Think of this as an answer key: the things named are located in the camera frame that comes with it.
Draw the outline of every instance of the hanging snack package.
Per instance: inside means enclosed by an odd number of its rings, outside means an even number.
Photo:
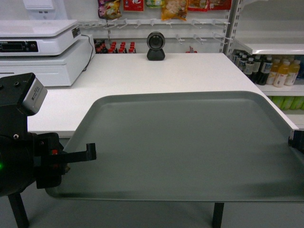
[[[98,16],[102,19],[117,19],[122,16],[120,0],[98,0]]]
[[[208,0],[189,0],[189,11],[208,11]]]
[[[162,8],[161,19],[169,20],[177,18],[186,20],[188,11],[188,0],[165,0],[165,6]]]
[[[123,0],[124,11],[143,11],[143,0]]]
[[[231,8],[231,0],[208,0],[209,10],[229,10]]]
[[[165,5],[165,0],[146,0],[146,6],[150,8],[159,8]]]

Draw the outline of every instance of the gray tray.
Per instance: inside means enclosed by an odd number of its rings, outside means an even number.
[[[290,128],[250,92],[116,95],[97,100],[65,151],[96,143],[97,160],[70,164],[60,198],[303,201],[301,153]]]

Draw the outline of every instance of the black cable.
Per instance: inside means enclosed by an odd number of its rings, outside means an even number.
[[[83,71],[86,71],[87,66],[88,66],[88,65],[90,64],[90,62],[91,62],[91,58],[92,58],[92,55],[93,55],[94,47],[93,47],[92,44],[91,44],[91,39],[90,39],[89,36],[83,35],[83,34],[81,34],[81,35],[89,38],[89,44],[90,44],[91,47],[92,47],[92,52],[91,52],[91,56],[90,56],[89,62],[87,63],[86,67],[83,69]]]

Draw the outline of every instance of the store shelf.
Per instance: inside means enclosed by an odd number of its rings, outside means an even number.
[[[235,38],[234,49],[249,54],[303,55],[303,38]]]
[[[281,88],[273,85],[256,86],[267,96],[304,96],[304,80],[296,80],[293,86],[284,85]]]
[[[283,113],[300,129],[304,129],[304,110],[286,110]]]

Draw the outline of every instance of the countertop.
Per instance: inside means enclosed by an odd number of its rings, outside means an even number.
[[[224,54],[95,55],[72,86],[47,87],[40,111],[28,118],[28,131],[70,138],[97,99],[109,95],[251,91],[270,100]],[[297,129],[272,102],[291,128]]]

